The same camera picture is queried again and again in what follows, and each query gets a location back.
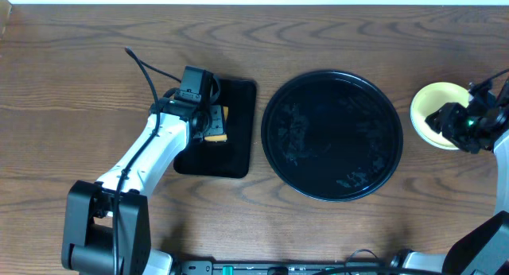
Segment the orange yellow sponge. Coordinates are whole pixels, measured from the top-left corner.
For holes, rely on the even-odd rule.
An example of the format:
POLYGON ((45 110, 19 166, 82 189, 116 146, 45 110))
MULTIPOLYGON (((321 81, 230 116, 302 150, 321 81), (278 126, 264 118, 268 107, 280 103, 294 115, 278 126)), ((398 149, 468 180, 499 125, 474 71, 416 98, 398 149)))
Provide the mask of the orange yellow sponge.
POLYGON ((228 107, 213 106, 211 108, 212 125, 208 133, 205 135, 204 140, 210 142, 219 142, 227 140, 227 118, 229 110, 228 107), (219 126, 219 115, 222 115, 222 126, 219 126))

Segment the yellow plate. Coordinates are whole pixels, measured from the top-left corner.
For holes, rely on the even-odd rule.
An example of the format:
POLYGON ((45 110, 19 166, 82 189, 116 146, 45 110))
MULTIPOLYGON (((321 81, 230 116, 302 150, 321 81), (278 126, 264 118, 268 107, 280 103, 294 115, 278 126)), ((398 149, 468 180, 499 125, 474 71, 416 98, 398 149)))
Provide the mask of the yellow plate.
POLYGON ((425 142, 439 149, 458 150, 441 134, 432 131, 425 123, 425 119, 446 103, 459 103, 466 107, 469 98, 468 91, 455 83, 437 82, 423 87, 410 104, 410 120, 417 134, 425 142))

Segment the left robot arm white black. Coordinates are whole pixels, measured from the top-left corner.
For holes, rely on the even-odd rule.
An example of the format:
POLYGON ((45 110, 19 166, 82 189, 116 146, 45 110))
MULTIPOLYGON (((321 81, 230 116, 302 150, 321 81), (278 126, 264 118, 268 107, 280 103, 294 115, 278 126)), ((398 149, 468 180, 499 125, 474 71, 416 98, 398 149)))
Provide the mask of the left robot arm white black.
POLYGON ((126 154, 96 182, 67 195, 61 263, 80 274, 169 274, 172 257, 151 247, 148 200, 191 138, 188 122, 152 114, 126 154))

